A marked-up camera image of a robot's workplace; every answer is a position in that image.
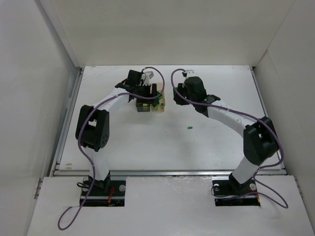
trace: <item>white table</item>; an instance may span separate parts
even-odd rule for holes
[[[84,70],[60,170],[88,170],[75,139],[80,108],[107,96],[127,77],[130,69],[144,66],[88,66]],[[220,97],[236,110],[264,116],[248,66],[156,66],[165,77],[166,106],[163,113],[138,113],[131,101],[110,115],[110,139],[106,145],[110,170],[233,170],[243,158],[243,140],[230,128],[206,118],[194,107],[173,101],[170,74],[176,68],[193,69],[208,94]],[[181,73],[175,83],[183,81]],[[155,72],[153,82],[161,82]],[[276,163],[274,155],[266,163]]]
[[[260,197],[258,206],[215,206],[211,177],[129,177],[124,207],[84,207],[73,225],[82,177],[46,177],[28,236],[313,236],[292,176],[260,176],[282,194],[289,209]],[[259,191],[278,200],[261,185]]]

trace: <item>screw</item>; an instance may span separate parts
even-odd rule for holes
[[[126,186],[124,186],[123,184],[119,186],[119,191],[125,192],[125,190],[126,190]]]
[[[218,183],[215,183],[215,184],[213,185],[213,189],[214,189],[215,191],[219,191],[219,190],[220,190],[220,185],[219,185]]]
[[[250,189],[253,190],[253,191],[255,191],[255,190],[257,189],[256,184],[251,183],[251,184],[250,184]]]

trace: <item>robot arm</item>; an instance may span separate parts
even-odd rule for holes
[[[193,75],[193,71],[185,71],[184,83],[179,83],[177,91],[190,101],[215,105],[215,107],[193,105],[195,110],[206,117],[216,119],[235,130],[244,139],[244,158],[239,166],[230,174],[229,184],[240,189],[253,177],[259,166],[277,150],[278,145],[270,133],[258,122],[247,116],[229,112],[230,108],[215,95],[207,95],[202,80]],[[174,100],[178,105],[188,105],[176,92]],[[261,119],[274,132],[271,120],[267,117]]]
[[[108,98],[116,96],[115,99],[100,106],[99,109],[94,112],[82,133],[81,146],[85,148],[85,152],[95,165],[95,187],[104,189],[109,180],[109,169],[106,164],[106,150],[104,147],[109,139],[110,115],[121,106],[134,99],[133,96],[128,94],[129,92],[145,97],[155,97],[157,95],[157,85],[150,84],[152,77],[152,71],[137,72],[130,70],[127,79],[117,84],[107,97],[92,106],[84,105],[81,108],[75,133],[76,139],[78,139],[83,123],[93,108]],[[126,93],[126,95],[117,96],[120,93]],[[158,105],[158,99],[148,100],[147,103]],[[92,166],[90,166],[90,182],[92,181],[92,176],[93,170]]]

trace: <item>cable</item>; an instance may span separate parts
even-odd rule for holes
[[[141,70],[141,72],[143,72],[143,71],[146,70],[146,69],[153,69],[153,70],[155,70],[155,71],[161,76],[161,78],[162,78],[162,80],[163,80],[163,87],[162,87],[161,93],[163,93],[164,87],[165,87],[165,79],[164,79],[162,73],[161,73],[158,69],[156,69],[156,68],[154,68],[154,67],[151,67],[151,66],[145,67],[144,69]],[[99,103],[97,106],[95,106],[94,109],[90,112],[90,114],[88,115],[88,117],[87,117],[86,120],[84,121],[84,123],[83,123],[83,125],[82,125],[82,128],[81,128],[81,130],[80,130],[80,133],[79,133],[79,136],[78,136],[78,147],[79,147],[80,151],[82,152],[82,154],[88,159],[88,161],[90,162],[90,164],[91,164],[91,166],[92,166],[93,179],[92,179],[91,185],[90,185],[90,187],[89,187],[89,190],[88,190],[88,192],[87,192],[87,194],[86,194],[84,200],[83,200],[82,203],[80,204],[80,206],[79,206],[77,212],[75,213],[73,219],[72,219],[71,222],[70,222],[66,227],[64,227],[64,228],[62,228],[62,227],[60,226],[60,222],[61,222],[63,216],[72,208],[72,206],[70,206],[69,208],[67,208],[67,209],[62,213],[62,215],[60,216],[60,218],[59,218],[59,220],[58,220],[58,229],[61,230],[61,231],[68,229],[68,228],[73,224],[73,222],[74,222],[75,219],[77,218],[79,212],[81,211],[81,209],[82,209],[84,203],[86,202],[86,200],[87,200],[87,198],[88,198],[88,196],[89,196],[89,194],[90,194],[90,192],[91,192],[91,190],[92,190],[92,188],[93,188],[94,182],[95,182],[95,165],[94,165],[94,162],[93,162],[92,159],[83,151],[83,149],[82,149],[82,147],[81,147],[81,138],[82,138],[83,130],[85,129],[85,126],[88,124],[88,122],[89,122],[90,118],[92,117],[92,115],[94,114],[94,112],[95,112],[100,106],[102,106],[102,105],[105,104],[106,102],[109,102],[109,101],[111,101],[111,100],[113,100],[113,99],[115,99],[115,98],[117,98],[117,97],[119,97],[119,96],[122,96],[122,95],[129,95],[129,96],[133,96],[133,97],[140,98],[140,99],[145,99],[145,100],[156,99],[156,98],[158,98],[158,97],[160,96],[160,95],[158,94],[157,96],[154,96],[154,97],[143,97],[143,96],[140,96],[140,95],[131,93],[131,92],[122,92],[122,93],[119,93],[119,94],[116,95],[116,96],[110,97],[110,98],[108,98],[108,99],[102,101],[102,102]]]
[[[280,154],[281,154],[280,160],[279,160],[277,163],[275,163],[275,164],[265,165],[265,166],[259,167],[258,170],[257,170],[257,171],[255,172],[255,174],[253,175],[253,179],[254,179],[257,183],[261,184],[262,186],[268,188],[269,190],[271,190],[271,191],[273,191],[275,194],[277,194],[277,195],[281,198],[281,200],[284,202],[285,206],[282,205],[282,204],[280,204],[280,203],[277,202],[276,200],[272,199],[272,198],[269,197],[268,195],[266,195],[266,194],[264,194],[264,193],[259,193],[259,192],[246,193],[246,194],[243,194],[243,195],[241,195],[241,196],[236,196],[236,197],[231,197],[231,198],[225,198],[225,199],[226,199],[226,200],[233,200],[233,199],[237,199],[237,198],[244,197],[244,196],[251,195],[251,194],[260,194],[260,195],[262,195],[262,196],[264,196],[264,197],[270,199],[270,200],[273,201],[274,203],[278,204],[279,206],[288,209],[289,206],[288,206],[286,200],[285,200],[276,190],[274,190],[273,188],[267,186],[266,184],[264,184],[264,183],[258,181],[258,180],[255,178],[256,175],[257,175],[257,173],[258,173],[258,171],[260,171],[260,170],[262,170],[262,169],[264,169],[264,168],[277,166],[277,165],[283,163],[283,161],[284,161],[284,148],[283,148],[283,146],[282,146],[280,140],[278,139],[277,135],[273,132],[273,130],[272,130],[268,125],[266,125],[261,119],[259,119],[259,118],[257,118],[257,117],[254,117],[254,116],[252,116],[252,115],[250,115],[250,114],[247,114],[247,113],[244,113],[244,112],[239,112],[239,111],[236,111],[236,110],[233,110],[233,109],[229,109],[229,108],[226,108],[226,107],[216,106],[216,105],[212,105],[212,104],[199,103],[199,102],[193,102],[193,101],[190,101],[190,100],[186,99],[184,96],[182,96],[182,95],[177,91],[177,89],[176,89],[176,87],[175,87],[175,85],[174,85],[173,77],[174,77],[174,74],[175,74],[177,71],[183,71],[183,72],[185,72],[185,70],[184,70],[184,69],[181,69],[181,68],[180,68],[180,69],[176,69],[176,70],[174,70],[174,71],[172,72],[172,74],[171,74],[171,84],[172,84],[172,87],[173,87],[174,91],[177,93],[177,95],[178,95],[181,99],[183,99],[184,101],[186,101],[186,102],[188,102],[189,104],[192,104],[192,105],[199,105],[199,106],[220,108],[220,109],[226,110],[226,111],[228,111],[228,112],[232,112],[232,113],[236,113],[236,114],[239,114],[239,115],[243,115],[243,116],[250,117],[250,118],[256,120],[257,122],[259,122],[262,126],[264,126],[264,127],[268,130],[268,132],[269,132],[269,133],[272,135],[272,137],[275,139],[275,141],[276,141],[276,143],[277,143],[277,145],[278,145],[278,147],[279,147]]]

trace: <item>purple cable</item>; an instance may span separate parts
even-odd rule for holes
[[[162,87],[161,93],[163,93],[164,87],[165,87],[165,79],[164,79],[162,73],[161,73],[158,69],[156,69],[156,68],[154,68],[154,67],[151,67],[151,66],[145,67],[141,72],[143,72],[143,71],[146,70],[146,69],[153,69],[153,70],[155,70],[155,71],[162,77],[162,80],[163,80],[163,87]],[[85,129],[85,126],[88,124],[88,122],[89,122],[91,116],[93,115],[93,113],[94,113],[100,106],[102,106],[102,105],[105,104],[106,102],[109,102],[109,101],[115,99],[116,97],[122,96],[122,95],[129,95],[129,96],[131,95],[131,96],[133,96],[133,97],[137,97],[137,98],[141,98],[141,99],[146,99],[146,100],[156,99],[156,98],[159,97],[159,95],[154,96],[154,97],[143,97],[143,96],[140,96],[140,95],[137,95],[137,94],[134,94],[134,93],[130,93],[130,92],[122,92],[122,93],[119,93],[117,96],[110,97],[110,98],[106,99],[105,101],[102,101],[101,103],[99,103],[97,106],[94,107],[94,109],[93,109],[93,110],[91,111],[91,113],[88,115],[88,117],[86,118],[86,120],[84,121],[84,123],[83,123],[83,125],[82,125],[82,128],[81,128],[80,133],[79,133],[79,136],[78,136],[78,147],[79,147],[80,151],[82,152],[82,154],[89,160],[90,164],[92,165],[93,179],[92,179],[91,185],[90,185],[90,187],[89,187],[89,190],[88,190],[88,192],[87,192],[87,194],[86,194],[84,200],[83,200],[82,203],[80,204],[79,209],[78,209],[77,212],[75,213],[75,215],[74,215],[72,221],[71,221],[66,227],[64,227],[64,228],[62,228],[62,227],[60,226],[61,219],[62,219],[63,216],[67,213],[67,211],[69,211],[69,210],[72,208],[72,206],[70,206],[69,208],[67,208],[67,209],[62,213],[62,215],[60,216],[60,218],[59,218],[59,220],[58,220],[58,229],[61,230],[61,231],[68,229],[68,228],[73,224],[73,222],[74,222],[75,219],[77,218],[77,216],[78,216],[80,210],[82,209],[82,207],[83,207],[85,201],[87,200],[87,198],[88,198],[88,196],[89,196],[89,194],[90,194],[90,192],[91,192],[91,190],[92,190],[92,188],[93,188],[94,182],[95,182],[95,165],[94,165],[94,162],[93,162],[92,159],[83,151],[83,149],[82,149],[82,147],[81,147],[81,138],[82,138],[83,130]]]
[[[215,107],[215,108],[219,108],[219,109],[222,109],[222,110],[226,110],[226,111],[229,111],[229,112],[232,112],[232,113],[236,113],[236,114],[239,114],[239,115],[243,115],[243,116],[247,116],[247,117],[250,117],[256,121],[258,121],[262,126],[264,126],[268,132],[272,135],[272,137],[275,139],[278,147],[279,147],[279,150],[280,150],[280,153],[281,153],[281,158],[280,160],[276,163],[276,164],[272,164],[272,165],[266,165],[266,166],[261,166],[259,167],[259,169],[255,172],[255,174],[253,175],[253,179],[257,182],[257,183],[260,183],[262,186],[268,188],[269,190],[273,191],[275,194],[277,194],[281,200],[284,202],[285,206],[280,204],[279,202],[277,202],[276,200],[272,199],[271,197],[267,196],[266,194],[264,193],[259,193],[259,192],[251,192],[251,193],[247,193],[247,194],[244,194],[244,195],[241,195],[241,196],[236,196],[236,197],[232,197],[232,198],[225,198],[226,200],[234,200],[234,199],[237,199],[237,198],[240,198],[240,197],[244,197],[244,196],[247,196],[247,195],[252,195],[252,194],[260,194],[262,196],[265,196],[266,198],[270,199],[271,201],[273,201],[274,203],[278,204],[279,206],[283,207],[283,208],[286,208],[288,209],[289,206],[286,202],[286,200],[276,191],[274,190],[273,188],[267,186],[266,184],[258,181],[255,177],[258,173],[259,170],[261,169],[264,169],[264,168],[267,168],[267,167],[274,167],[274,166],[277,166],[281,163],[283,163],[284,161],[284,148],[280,142],[280,140],[278,139],[277,135],[273,132],[273,130],[268,126],[266,125],[261,119],[257,118],[257,117],[254,117],[250,114],[247,114],[247,113],[244,113],[244,112],[239,112],[239,111],[236,111],[236,110],[232,110],[232,109],[228,109],[228,108],[225,108],[225,107],[221,107],[221,106],[216,106],[216,105],[212,105],[212,104],[205,104],[205,103],[199,103],[199,102],[193,102],[193,101],[190,101],[188,99],[186,99],[184,96],[182,96],[176,89],[175,85],[174,85],[174,81],[173,81],[173,77],[174,77],[174,74],[177,72],[177,71],[183,71],[185,72],[184,69],[176,69],[172,72],[171,74],[171,84],[172,84],[172,87],[174,89],[174,91],[177,93],[177,95],[183,99],[184,101],[188,102],[189,104],[192,104],[192,105],[199,105],[199,106],[206,106],[206,107]]]

